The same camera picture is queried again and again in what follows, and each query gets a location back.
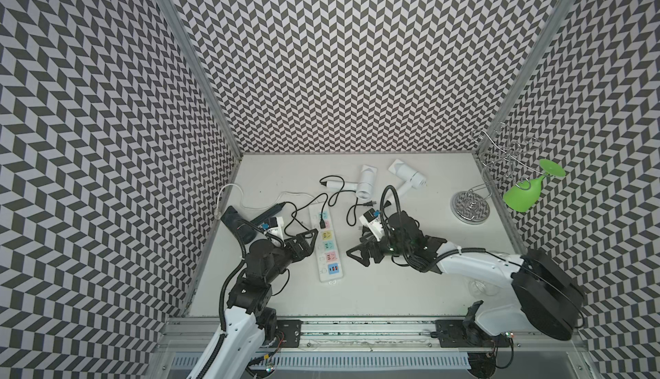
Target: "black and white pattern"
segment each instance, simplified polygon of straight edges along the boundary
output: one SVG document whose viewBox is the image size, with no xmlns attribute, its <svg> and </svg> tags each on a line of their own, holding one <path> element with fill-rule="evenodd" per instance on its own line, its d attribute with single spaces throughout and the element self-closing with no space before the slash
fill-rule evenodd
<svg viewBox="0 0 660 379">
<path fill-rule="evenodd" d="M 660 378 L 659 1 L 577 0 L 508 120 L 568 172 L 515 219 L 589 292 L 607 378 Z"/>
<path fill-rule="evenodd" d="M 557 0 L 172 0 L 245 152 L 471 149 Z"/>
<path fill-rule="evenodd" d="M 0 377 L 137 377 L 235 160 L 152 0 L 0 5 Z"/>
</svg>

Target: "white table surface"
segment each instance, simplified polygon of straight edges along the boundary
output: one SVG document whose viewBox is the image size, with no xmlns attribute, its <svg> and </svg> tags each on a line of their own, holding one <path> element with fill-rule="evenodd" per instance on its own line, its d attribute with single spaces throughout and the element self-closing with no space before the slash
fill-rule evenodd
<svg viewBox="0 0 660 379">
<path fill-rule="evenodd" d="M 379 201 L 386 185 L 398 188 L 401 184 L 398 177 L 387 171 L 397 158 L 428 178 L 425 188 L 412 189 L 400 198 L 402 210 L 419 220 L 425 235 L 443 237 L 463 247 L 514 252 L 492 203 L 491 216 L 481 225 L 465 224 L 450 210 L 449 203 L 454 193 L 481 182 L 473 156 L 468 153 L 246 155 L 235 183 L 245 191 L 243 203 L 248 207 L 259 207 L 272 203 L 282 191 L 312 195 L 324 192 L 326 188 L 318 180 L 326 175 L 336 174 L 346 181 L 357 181 L 360 167 L 367 164 L 378 168 L 373 200 Z M 284 200 L 290 200 L 299 207 L 310 201 L 305 196 L 283 196 L 280 201 Z M 372 260 L 372 264 L 365 268 L 346 256 L 345 251 L 359 243 L 361 233 L 359 225 L 350 227 L 345 221 L 346 212 L 354 202 L 352 193 L 342 193 L 339 202 L 330 210 L 344 277 L 335 285 L 321 283 L 316 257 L 310 256 L 289 266 L 291 280 L 284 292 L 273 297 L 268 306 L 276 309 L 279 316 L 464 315 L 476 300 L 467 290 L 465 277 L 418 273 L 411 268 L 397 267 L 389 257 L 385 257 L 380 264 Z M 240 192 L 235 188 L 232 188 L 229 205 L 233 205 L 247 219 L 259 213 L 240 208 Z M 290 221 L 292 210 L 290 205 L 286 205 L 279 213 L 285 218 L 285 223 Z M 358 207 L 358 214 L 366 210 L 365 207 Z M 306 209 L 298 213 L 298 218 L 309 224 Z M 290 234 L 301 231 L 303 229 L 296 224 L 288 230 Z M 236 239 L 224 224 L 220 224 L 189 316 L 218 316 L 222 282 L 239 260 L 240 249 Z M 286 274 L 274 280 L 273 292 L 277 292 L 285 280 Z"/>
</svg>

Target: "hair dryer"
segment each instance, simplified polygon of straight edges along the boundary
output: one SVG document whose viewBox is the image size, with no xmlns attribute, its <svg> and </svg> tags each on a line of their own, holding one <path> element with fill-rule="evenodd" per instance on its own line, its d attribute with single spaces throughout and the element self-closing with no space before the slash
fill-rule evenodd
<svg viewBox="0 0 660 379">
<path fill-rule="evenodd" d="M 360 181 L 357 183 L 328 180 L 322 184 L 328 188 L 336 188 L 337 190 L 341 189 L 343 185 L 344 190 L 354 190 L 355 196 L 358 199 L 371 200 L 371 196 L 374 193 L 375 173 L 377 171 L 378 169 L 375 167 L 363 165 L 360 172 Z"/>
<path fill-rule="evenodd" d="M 399 159 L 394 160 L 388 170 L 390 173 L 403 180 L 403 184 L 397 189 L 399 197 L 406 194 L 411 188 L 419 188 L 426 184 L 426 176 Z M 394 203 L 394 195 L 388 197 L 387 201 Z"/>
</svg>

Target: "robotic arm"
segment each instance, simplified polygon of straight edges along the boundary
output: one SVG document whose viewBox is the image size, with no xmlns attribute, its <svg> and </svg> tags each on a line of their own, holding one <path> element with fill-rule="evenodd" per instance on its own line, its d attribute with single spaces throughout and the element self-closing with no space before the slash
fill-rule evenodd
<svg viewBox="0 0 660 379">
<path fill-rule="evenodd" d="M 384 214 L 388 190 L 392 191 L 397 207 L 397 212 L 389 218 Z M 237 236 L 243 260 L 222 286 L 220 325 L 187 379 L 238 379 L 244 370 L 265 377 L 252 372 L 250 366 L 275 353 L 254 358 L 260 347 L 272 345 L 277 339 L 275 309 L 266 307 L 272 295 L 271 282 L 290 264 L 314 252 L 316 229 L 282 240 L 283 233 L 278 231 L 281 220 L 276 220 L 268 233 L 239 220 L 268 239 L 253 242 L 250 252 L 245 253 L 242 239 Z M 538 250 L 529 250 L 525 255 L 491 253 L 426 236 L 417 221 L 401 211 L 392 186 L 385 188 L 380 210 L 369 210 L 360 217 L 360 222 L 363 224 L 360 244 L 346 254 L 363 266 L 369 266 L 371 259 L 380 263 L 385 256 L 403 256 L 411 268 L 420 272 L 461 274 L 501 288 L 496 297 L 475 302 L 463 320 L 463 330 L 450 332 L 450 336 L 458 334 L 461 336 L 458 339 L 479 347 L 484 340 L 495 343 L 495 337 L 503 332 L 533 328 L 558 340 L 571 338 L 581 315 L 584 293 L 545 253 Z M 241 274 L 229 292 L 224 310 L 225 291 L 239 271 Z"/>
<path fill-rule="evenodd" d="M 264 358 L 253 359 L 260 347 L 274 343 L 277 338 L 275 309 L 266 307 L 273 293 L 271 282 L 290 264 L 314 252 L 318 230 L 306 231 L 283 241 L 277 236 L 266 235 L 275 240 L 271 242 L 263 238 L 253 242 L 250 252 L 224 282 L 220 292 L 220 325 L 187 379 L 238 379 L 244 370 L 249 370 L 249 365 L 272 356 L 268 353 Z M 240 238 L 239 243 L 244 251 Z M 229 292 L 227 309 L 223 312 L 227 286 L 244 265 L 244 271 Z"/>
<path fill-rule="evenodd" d="M 397 212 L 389 218 L 383 213 L 388 190 L 397 206 Z M 363 266 L 369 266 L 371 259 L 380 263 L 385 256 L 403 256 L 417 271 L 460 274 L 501 289 L 495 297 L 475 302 L 470 308 L 464 323 L 465 336 L 483 332 L 494 337 L 503 332 L 536 329 L 558 340 L 571 338 L 581 315 L 584 293 L 544 252 L 491 253 L 426 236 L 417 221 L 400 210 L 392 186 L 385 188 L 381 210 L 369 210 L 360 222 L 360 244 L 346 254 Z"/>
</svg>

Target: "white cable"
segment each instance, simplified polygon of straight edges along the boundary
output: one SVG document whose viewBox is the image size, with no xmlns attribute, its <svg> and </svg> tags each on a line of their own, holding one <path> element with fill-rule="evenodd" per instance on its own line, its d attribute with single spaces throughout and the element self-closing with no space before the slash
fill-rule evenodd
<svg viewBox="0 0 660 379">
<path fill-rule="evenodd" d="M 290 196 L 307 196 L 307 197 L 309 197 L 310 199 L 313 199 L 313 198 L 314 198 L 314 196 L 312 196 L 311 194 L 307 194 L 307 193 L 281 192 L 281 193 L 279 193 L 279 195 L 277 196 L 277 199 L 275 199 L 275 201 L 272 202 L 271 204 L 269 204 L 269 205 L 267 205 L 267 206 L 265 206 L 265 207 L 263 207 L 263 208 L 251 208 L 251 207 L 247 207 L 246 205 L 243 204 L 243 199 L 244 199 L 244 197 L 245 197 L 245 193 L 243 193 L 243 189 L 241 188 L 241 186 L 236 185 L 236 184 L 234 184 L 234 183 L 229 183 L 229 184 L 227 184 L 227 185 L 222 186 L 222 187 L 220 188 L 220 191 L 218 192 L 218 197 L 217 197 L 217 199 L 216 199 L 216 201 L 215 201 L 215 206 L 216 206 L 216 207 L 215 207 L 215 211 L 214 211 L 214 216 L 215 216 L 216 219 L 219 219 L 220 216 L 221 216 L 221 214 L 220 214 L 220 197 L 222 196 L 222 191 L 223 191 L 225 188 L 229 187 L 229 186 L 234 186 L 234 187 L 238 188 L 238 191 L 239 191 L 239 192 L 241 192 L 240 206 L 241 206 L 241 208 L 243 208 L 243 209 L 245 209 L 245 210 L 266 210 L 266 209 L 268 209 L 268 208 L 273 207 L 275 204 L 277 204 L 277 202 L 279 202 L 280 199 L 282 198 L 282 196 L 285 195 L 285 194 L 288 194 L 288 195 L 290 195 Z"/>
</svg>

